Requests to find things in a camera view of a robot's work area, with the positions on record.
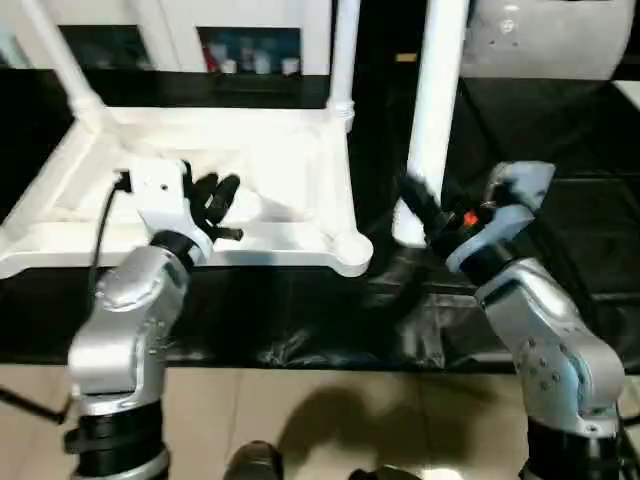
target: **white pipe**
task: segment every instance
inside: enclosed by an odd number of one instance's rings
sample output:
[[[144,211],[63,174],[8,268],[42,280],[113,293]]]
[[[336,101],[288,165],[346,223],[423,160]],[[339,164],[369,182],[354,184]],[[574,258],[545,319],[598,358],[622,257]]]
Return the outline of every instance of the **white pipe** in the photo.
[[[110,119],[109,112],[89,86],[60,29],[39,0],[22,0],[22,4],[51,56],[56,75],[67,92],[73,114],[91,128],[103,128]]]
[[[340,0],[336,20],[331,71],[331,94],[327,102],[330,108],[345,121],[347,132],[351,131],[354,110],[351,91],[358,42],[360,0]]]
[[[430,0],[424,25],[418,93],[407,172],[426,181],[438,199],[447,162],[469,0]],[[407,246],[424,246],[420,221],[403,201],[396,207],[392,233]]]

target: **white frame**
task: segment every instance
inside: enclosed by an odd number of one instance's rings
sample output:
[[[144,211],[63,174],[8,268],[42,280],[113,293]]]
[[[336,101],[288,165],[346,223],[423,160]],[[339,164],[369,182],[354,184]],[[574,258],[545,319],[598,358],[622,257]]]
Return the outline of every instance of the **white frame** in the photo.
[[[58,25],[137,25],[154,69],[180,70],[158,0],[45,0],[44,3]],[[20,0],[0,2],[0,15],[7,18],[33,67],[55,68],[49,49],[41,42]]]
[[[206,72],[197,27],[299,28],[303,75],[328,75],[331,0],[158,0],[184,72]]]

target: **black tablecloth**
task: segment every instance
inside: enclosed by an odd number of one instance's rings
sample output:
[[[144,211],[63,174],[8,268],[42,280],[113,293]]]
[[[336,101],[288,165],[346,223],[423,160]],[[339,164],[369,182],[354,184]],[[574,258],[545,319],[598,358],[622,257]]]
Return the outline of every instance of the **black tablecloth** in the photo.
[[[328,79],[274,88],[222,87],[206,74],[92,72],[109,105],[321,108]],[[193,275],[173,330],[172,362],[209,366],[375,370],[510,370],[473,289],[428,252],[391,239],[394,182],[406,161],[415,71],[358,69],[349,137],[369,271],[221,268]],[[0,73],[4,217],[71,123],[51,72]],[[557,175],[543,214],[567,245],[596,305],[587,321],[640,372],[640,113],[609,83],[466,80],[460,88],[446,180],[482,191],[500,160],[544,160]],[[537,253],[528,235],[518,239]],[[544,260],[560,280],[564,262]],[[0,362],[64,363],[83,321],[86,271],[25,271],[0,282]]]

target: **black cable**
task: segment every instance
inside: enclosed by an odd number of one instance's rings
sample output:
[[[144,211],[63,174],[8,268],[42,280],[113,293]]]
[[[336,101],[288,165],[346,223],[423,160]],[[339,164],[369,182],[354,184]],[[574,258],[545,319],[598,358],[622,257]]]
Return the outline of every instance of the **black cable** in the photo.
[[[107,200],[104,202],[104,206],[102,207],[98,232],[96,233],[96,243],[93,247],[91,265],[89,266],[89,274],[87,278],[87,317],[91,315],[91,312],[93,311],[93,301],[96,294],[96,285],[98,283],[98,265],[100,264],[100,252],[102,251],[102,238],[104,237],[109,212],[111,211],[111,207],[113,206],[113,201],[118,190],[131,193],[131,177],[129,176],[129,172],[123,172],[118,181],[113,184],[109,191],[109,195],[107,195]]]
[[[100,223],[98,225],[98,232],[96,234],[96,243],[93,247],[93,253],[91,255],[91,265],[89,266],[89,274],[87,278],[87,317],[91,315],[93,310],[93,301],[96,294],[96,284],[98,281],[98,264],[100,263],[100,251],[102,250],[102,238],[104,237],[104,231],[107,226],[107,218],[113,205],[113,200],[116,197],[118,191],[117,183],[114,183],[111,187],[111,191],[107,196],[107,200],[102,207],[102,214],[100,216]]]

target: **white plastic stand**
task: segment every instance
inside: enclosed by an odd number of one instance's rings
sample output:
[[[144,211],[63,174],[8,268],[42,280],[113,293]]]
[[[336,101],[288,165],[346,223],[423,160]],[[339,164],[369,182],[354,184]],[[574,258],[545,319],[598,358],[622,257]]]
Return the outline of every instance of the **white plastic stand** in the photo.
[[[426,181],[439,199],[456,99],[469,0],[430,0],[424,25],[418,93],[407,171]],[[424,246],[422,224],[403,201],[396,207],[393,236]]]
[[[0,226],[0,278],[33,267],[88,266],[114,170],[141,153],[191,163],[194,178],[237,174],[241,186],[211,265],[321,265],[362,274],[373,254],[355,222],[342,105],[350,105],[359,2],[341,0],[336,64],[326,110],[107,108],[91,90],[38,0],[23,0],[76,116]],[[148,235],[132,199],[118,193],[101,262],[119,263]]]

